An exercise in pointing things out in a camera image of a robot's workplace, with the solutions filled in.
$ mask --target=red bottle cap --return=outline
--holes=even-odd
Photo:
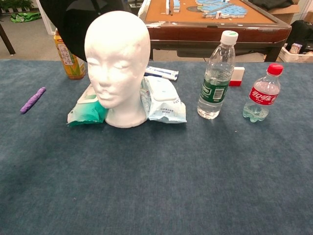
[[[281,75],[284,67],[280,64],[270,64],[268,67],[268,73],[271,75]]]

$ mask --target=wet wipes package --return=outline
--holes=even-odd
[[[90,84],[75,107],[67,115],[67,124],[76,126],[81,124],[103,123],[107,109],[99,103],[95,91]]]
[[[142,81],[141,101],[147,119],[165,123],[182,123],[186,120],[186,107],[174,85],[167,79],[145,76]]]

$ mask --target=coca-cola brand water bottle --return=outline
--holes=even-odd
[[[267,75],[254,82],[243,110],[243,116],[250,118],[251,122],[263,121],[267,117],[268,107],[274,103],[280,92],[278,77],[283,69],[282,65],[270,64]]]

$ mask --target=green bag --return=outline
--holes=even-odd
[[[34,21],[38,18],[41,18],[40,12],[35,13],[12,13],[11,21],[14,23],[22,23],[28,21]]]

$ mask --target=white wet wipes package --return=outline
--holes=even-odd
[[[173,84],[165,78],[144,77],[141,101],[149,120],[165,123],[187,122],[186,106],[181,102]]]

